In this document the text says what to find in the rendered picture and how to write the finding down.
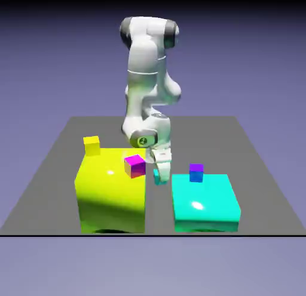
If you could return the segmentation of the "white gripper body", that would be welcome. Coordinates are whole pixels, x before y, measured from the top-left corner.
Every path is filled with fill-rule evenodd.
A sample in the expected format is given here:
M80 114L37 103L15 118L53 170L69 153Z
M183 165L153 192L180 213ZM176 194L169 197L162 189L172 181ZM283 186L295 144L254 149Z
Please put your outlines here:
M156 169L158 171L159 180L161 182L168 182L170 178L171 162L172 162L171 159L154 162Z

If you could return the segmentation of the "small cyan cube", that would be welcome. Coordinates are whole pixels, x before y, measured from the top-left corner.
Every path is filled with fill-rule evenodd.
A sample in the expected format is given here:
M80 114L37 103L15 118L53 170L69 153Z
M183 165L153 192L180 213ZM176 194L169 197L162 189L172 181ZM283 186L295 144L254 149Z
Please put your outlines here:
M163 185L163 184L167 184L166 181L161 181L160 180L160 175L157 169L153 169L153 174L154 174L154 183L155 185L159 186L159 185Z

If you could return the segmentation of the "small magenta cube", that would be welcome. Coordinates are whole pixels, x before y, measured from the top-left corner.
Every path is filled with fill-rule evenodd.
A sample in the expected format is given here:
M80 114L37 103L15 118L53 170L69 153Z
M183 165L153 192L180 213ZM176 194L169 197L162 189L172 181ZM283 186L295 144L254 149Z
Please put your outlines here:
M124 170L130 178L140 177L146 174L146 162L140 155L132 155L124 158Z

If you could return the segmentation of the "small blue cube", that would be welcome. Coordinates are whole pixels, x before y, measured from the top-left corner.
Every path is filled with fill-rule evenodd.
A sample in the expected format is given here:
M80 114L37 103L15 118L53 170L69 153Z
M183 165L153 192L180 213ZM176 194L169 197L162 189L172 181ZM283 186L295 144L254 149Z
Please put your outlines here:
M193 183L202 183L204 175L204 164L191 163L189 165L189 181Z

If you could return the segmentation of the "small yellow cube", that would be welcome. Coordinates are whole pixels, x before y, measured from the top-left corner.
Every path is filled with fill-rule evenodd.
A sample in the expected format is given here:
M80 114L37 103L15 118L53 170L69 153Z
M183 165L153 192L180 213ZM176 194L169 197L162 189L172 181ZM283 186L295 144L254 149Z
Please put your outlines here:
M97 156L100 154L100 140L98 135L83 138L86 156Z

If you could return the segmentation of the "large cyan box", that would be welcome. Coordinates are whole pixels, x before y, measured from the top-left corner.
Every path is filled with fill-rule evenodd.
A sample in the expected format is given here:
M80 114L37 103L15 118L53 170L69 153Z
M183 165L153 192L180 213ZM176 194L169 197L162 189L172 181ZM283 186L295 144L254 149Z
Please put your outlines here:
M205 174L201 183L188 174L172 175L176 232L236 232L241 209L226 174Z

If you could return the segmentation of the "large yellow box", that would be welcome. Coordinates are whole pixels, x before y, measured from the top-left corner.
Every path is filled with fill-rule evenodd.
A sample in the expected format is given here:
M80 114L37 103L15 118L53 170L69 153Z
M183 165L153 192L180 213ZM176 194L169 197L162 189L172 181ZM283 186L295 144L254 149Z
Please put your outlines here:
M131 178L124 159L145 149L101 148L96 156L85 155L75 178L81 232L145 231L146 176Z

